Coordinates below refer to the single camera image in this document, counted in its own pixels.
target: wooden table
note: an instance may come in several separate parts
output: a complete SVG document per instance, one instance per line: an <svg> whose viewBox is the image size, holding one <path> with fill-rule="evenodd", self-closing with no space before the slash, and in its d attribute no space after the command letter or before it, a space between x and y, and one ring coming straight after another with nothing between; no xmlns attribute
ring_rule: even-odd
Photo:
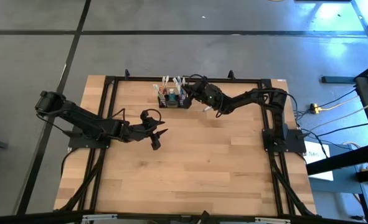
<svg viewBox="0 0 368 224"><path fill-rule="evenodd" d="M103 75L88 77L81 107L98 112L104 80ZM113 111L126 108L126 119L136 124L141 122L139 114L143 110L158 109L166 122L158 130L169 130L161 136L158 151L152 150L150 139L111 143L106 151L96 212L200 214L207 210L213 215L277 215L268 155L262 143L260 106L243 106L218 119L215 111L203 113L205 105L195 100L188 110L159 109L152 84L119 82ZM257 87L248 83L216 85L230 96ZM272 80L272 85L288 90L285 80ZM285 119L289 128L296 127L289 99ZM89 149L79 149L66 160L55 208L65 205L82 183L88 152ZM292 188L315 212L304 161L294 153L285 156ZM88 189L85 208L89 207L92 186ZM280 192L287 213L282 186Z"/></svg>

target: wire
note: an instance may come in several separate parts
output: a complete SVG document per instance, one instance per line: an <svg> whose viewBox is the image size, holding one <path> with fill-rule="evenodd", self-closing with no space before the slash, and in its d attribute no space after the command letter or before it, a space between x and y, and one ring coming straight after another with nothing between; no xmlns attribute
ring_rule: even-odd
<svg viewBox="0 0 368 224"><path fill-rule="evenodd" d="M319 106L319 108L320 108L320 107L322 107L322 106L326 106L326 105L328 105L328 104L334 103L334 102L336 102L337 100L340 100L341 98L343 98L343 97L345 97L345 96L349 95L350 93L352 93L352 92L353 92L353 91L355 91L355 90L356 90L356 89L353 89L353 90L351 90L349 93L346 93L346 94L344 94L344 95L340 96L339 98L337 98L337 99L335 99L335 100L333 100L333 101L330 101L329 103L325 103L325 104L323 104L323 105Z"/></svg>
<svg viewBox="0 0 368 224"><path fill-rule="evenodd" d="M307 134L309 134L309 133L313 134L316 137L316 140L318 140L319 144L321 145L321 149L322 149L323 154L325 154L326 158L329 158L329 156L326 154L325 148L323 148L322 140L320 140L320 138L315 133L313 133L312 131L308 131Z"/></svg>
<svg viewBox="0 0 368 224"><path fill-rule="evenodd" d="M310 113L310 109L306 110L306 111L298 111L299 114L301 114L301 116L297 116L296 117L296 121L299 121L301 118L303 118L304 115L309 114Z"/></svg>
<svg viewBox="0 0 368 224"><path fill-rule="evenodd" d="M71 153L75 152L77 150L77 148L72 148L72 150L70 152L68 152L66 154L66 156L64 157L64 159L62 160L62 165L60 166L60 177L62 177L62 174L64 174L64 167L65 167L65 161L66 158L68 158L69 155L71 155Z"/></svg>
<svg viewBox="0 0 368 224"><path fill-rule="evenodd" d="M344 142L343 144L352 144L353 146L357 147L357 149L359 149L361 147L360 145L358 145L355 142Z"/></svg>
<svg viewBox="0 0 368 224"><path fill-rule="evenodd" d="M338 105L336 105L336 106L333 106L332 108L326 108L326 109L323 109L322 108L322 106L326 106L326 105L328 105L328 104L331 104L331 103L334 103L334 102L336 102L337 100L340 100L341 98L343 98L343 97L345 97L345 96L347 96L347 95L349 95L350 93L352 93L353 91L355 91L356 89L353 89L353 90L351 90L349 93L346 93L345 95L342 95L342 96L340 96L338 99L336 99L336 100L333 100L333 101L330 101L329 103L325 103L325 104L323 104L323 105L321 105L321 106L318 106L317 108L319 108L319 110L331 110L331 109L333 109L333 108L336 108L336 107L338 107L338 106L341 106L341 105L343 105L344 103L347 103L348 101L350 101L350 100L348 100L348 101L346 101L346 102L343 102L343 103L340 103L340 104L338 104ZM306 115L306 114L310 114L311 113L311 110L310 109L307 109L306 111L297 111L296 112L296 121L299 121L301 118L303 118L303 116L304 115Z"/></svg>
<svg viewBox="0 0 368 224"><path fill-rule="evenodd" d="M307 165L307 160L304 158L304 156L300 152L296 152L296 154L298 156L300 156L304 160L304 162L306 163L306 165Z"/></svg>
<svg viewBox="0 0 368 224"><path fill-rule="evenodd" d="M193 74L193 75L190 75L189 76L189 78L188 78L188 83L191 81L191 78L192 77L199 77L199 78L201 78L201 79L203 79L204 77L203 76L201 76L201 75L199 75L199 74Z"/></svg>
<svg viewBox="0 0 368 224"><path fill-rule="evenodd" d="M363 107L363 108L361 108L361 109L359 109L359 110L357 110L357 111L354 111L354 112L349 113L349 114L347 114L347 115L341 116L340 118L336 118L336 119L333 119L333 120L331 120L331 121L325 122L325 123L323 123L323 124L317 125L316 127L311 128L311 130L310 130L310 131L315 130L316 128L319 128L319 127L324 126L324 125L326 125L326 124L332 123L332 122L334 122L334 121L338 121L338 120L340 120L340 119L343 119L343 118L346 118L346 117L348 117L348 116L351 116L351 115L353 115L353 114L355 114L355 113L358 113L358 112L360 112L360 111L362 111L362 110L364 110L364 109L366 109L366 108L368 108L368 105L366 105L365 107Z"/></svg>
<svg viewBox="0 0 368 224"><path fill-rule="evenodd" d="M61 130L61 132L63 132L64 134L66 134L66 135L68 135L68 136L71 134L70 132L68 132L68 131L66 131L66 130L63 130L62 128L58 127L57 125L55 125L55 124L53 124L53 123L51 123L51 122L47 121L46 119L44 119L44 118L40 117L40 115L39 115L39 114L35 114L35 115L36 115L40 120L45 121L46 123L49 123L49 124L51 124L52 126L54 126L55 128L57 128L57 129Z"/></svg>
<svg viewBox="0 0 368 224"><path fill-rule="evenodd" d="M333 143L333 142L331 142L331 141L328 141L328 140L323 140L323 139L321 139L321 141L328 142L328 143L330 143L330 144L332 144L332 145L334 145L334 146L336 146L336 147L340 147L340 148L342 148L342 149L348 149L348 147L342 147L342 146L340 146L340 145L338 145L338 144L336 144L336 143Z"/></svg>
<svg viewBox="0 0 368 224"><path fill-rule="evenodd" d="M259 93L271 93L271 92L277 92L277 93L281 93L281 94L285 94L285 95L288 95L290 96L290 98L293 99L293 101L295 102L295 105L296 105L296 117L298 116L298 105L297 105L297 101L296 99L294 98L294 96L292 96L291 94L289 94L288 92L284 92L282 93L281 91L278 91L278 90L256 90L255 92L259 92Z"/></svg>
<svg viewBox="0 0 368 224"><path fill-rule="evenodd" d="M123 112L123 121L126 121L126 108L123 108L123 109L119 110L119 112L113 114L112 116L110 116L108 118L102 119L101 121L110 120L110 119L114 118L115 116L119 115L121 112Z"/></svg>
<svg viewBox="0 0 368 224"><path fill-rule="evenodd" d="M222 93L222 91L220 90L220 94L221 94L221 104L220 104L220 108L219 110L217 111L217 113L215 114L215 118L219 118L221 117L222 113L225 112L225 110L223 112L220 113L220 110L222 108L222 103L224 102L224 94Z"/></svg>
<svg viewBox="0 0 368 224"><path fill-rule="evenodd" d="M328 110L331 110L331 109L335 109L335 108L337 108L338 106L341 106L341 105L343 105L343 104L346 104L346 103L348 103L348 102L350 102L351 100L353 100L353 99L355 99L355 98L357 98L358 96L354 96L353 98L351 98L351 99L349 99L349 100L346 100L346 101L344 101L344 102L342 102L342 103L339 103L338 105L336 105L336 106L332 106L331 108L326 108L326 109L324 109L324 108L320 108L320 106L319 107L317 107L317 108L319 108L319 110L320 111L328 111Z"/></svg>
<svg viewBox="0 0 368 224"><path fill-rule="evenodd" d="M358 124L358 125L354 125L354 126L350 126L350 127L345 127L345 128L339 128L339 129L336 129L334 131L330 131L328 133L324 133L324 134L319 134L318 137L321 137L321 136L324 136L324 135L327 135L327 134L331 134L331 133L335 133L336 131L341 131L341 130L345 130L345 129L349 129L349 128L356 128L356 127L361 127L361 126L365 126L365 125L368 125L368 123L365 123L365 124Z"/></svg>
<svg viewBox="0 0 368 224"><path fill-rule="evenodd" d="M152 130L153 128L157 127L160 124L160 122L161 122L161 113L158 110L156 110L156 109L147 109L145 111L155 111L155 112L157 112L157 114L159 115L159 121L158 121L158 123L155 124L153 127L146 129L145 131L142 131L142 130L133 130L134 132L145 133L147 131Z"/></svg>

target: gray floor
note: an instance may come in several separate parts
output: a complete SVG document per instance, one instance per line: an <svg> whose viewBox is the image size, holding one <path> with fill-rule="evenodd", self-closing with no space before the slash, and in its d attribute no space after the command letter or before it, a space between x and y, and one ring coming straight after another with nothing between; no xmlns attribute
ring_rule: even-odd
<svg viewBox="0 0 368 224"><path fill-rule="evenodd" d="M83 5L82 0L3 0L0 29L76 29ZM92 2L84 29L326 31L362 30L362 26L349 3L103 0ZM0 150L0 215L14 211L42 128L34 105L41 90L56 88L71 43L72 36L0 36L0 140L9 143L8 150ZM322 75L357 75L367 67L366 37L81 36L64 94L79 103L87 75L123 75L126 68L136 76L200 73L209 77L226 77L232 69L241 78L287 79L290 93L304 110L310 103L331 101L352 88L322 85ZM354 100L332 112L307 115L300 124L312 128L358 108L361 103ZM316 132L366 121L359 113ZM70 128L63 121L56 123ZM325 139L366 145L368 127ZM52 131L29 212L52 210L67 142L63 134ZM351 195L315 192L314 198L324 217L362 214Z"/></svg>

